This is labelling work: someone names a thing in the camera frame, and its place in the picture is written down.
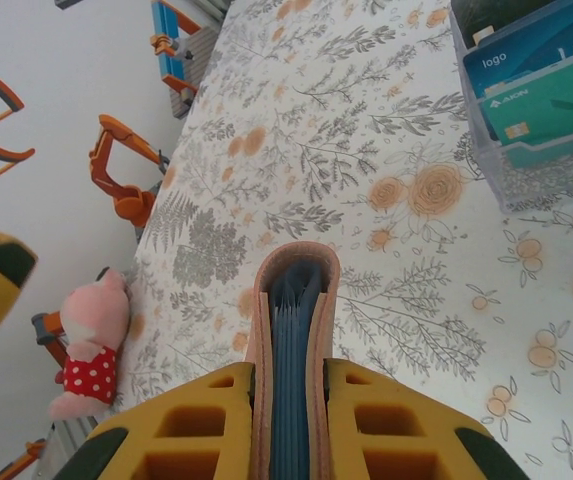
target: plush pig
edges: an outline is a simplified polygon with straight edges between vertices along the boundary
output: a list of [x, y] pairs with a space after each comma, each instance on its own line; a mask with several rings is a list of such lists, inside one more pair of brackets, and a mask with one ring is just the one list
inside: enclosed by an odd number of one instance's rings
[[126, 291], [121, 274], [108, 269], [64, 300], [60, 317], [70, 343], [60, 377], [64, 393], [49, 408], [53, 420], [96, 415], [113, 403], [117, 351], [128, 329]]

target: table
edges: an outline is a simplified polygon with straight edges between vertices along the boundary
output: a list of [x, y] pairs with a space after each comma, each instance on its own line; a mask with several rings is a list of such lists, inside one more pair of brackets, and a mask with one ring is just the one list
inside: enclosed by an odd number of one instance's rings
[[573, 478], [573, 192], [503, 215], [436, 0], [237, 0], [129, 284], [115, 410], [239, 361], [263, 258], [342, 263], [335, 356]]

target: plastic organizer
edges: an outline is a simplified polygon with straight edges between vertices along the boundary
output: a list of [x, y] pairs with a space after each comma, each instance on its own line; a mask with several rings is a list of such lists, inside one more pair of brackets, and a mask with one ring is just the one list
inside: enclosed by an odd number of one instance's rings
[[[573, 134], [552, 138], [537, 146], [523, 142], [502, 146], [499, 141], [493, 140], [482, 113], [482, 104], [488, 102], [488, 99], [478, 99], [475, 96], [468, 73], [463, 66], [464, 56], [473, 49], [467, 49], [465, 46], [452, 12], [450, 21], [462, 91], [468, 111], [473, 154], [497, 197], [501, 210], [505, 213], [519, 212], [554, 203], [563, 196], [573, 197]], [[502, 35], [501, 32], [502, 30], [499, 30], [493, 35]], [[493, 96], [496, 97], [502, 92], [510, 95], [520, 84], [527, 82], [529, 77], [543, 77], [571, 65], [573, 56], [499, 87], [493, 91]]]

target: gray leaf pattern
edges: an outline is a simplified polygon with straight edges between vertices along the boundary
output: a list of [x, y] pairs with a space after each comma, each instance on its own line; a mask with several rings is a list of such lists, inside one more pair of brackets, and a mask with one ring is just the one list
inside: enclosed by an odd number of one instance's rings
[[480, 419], [528, 475], [573, 478], [573, 155], [498, 165], [519, 215], [500, 213], [448, 13], [232, 4], [126, 272], [114, 411], [242, 360], [258, 266], [317, 241], [342, 265], [335, 357]]

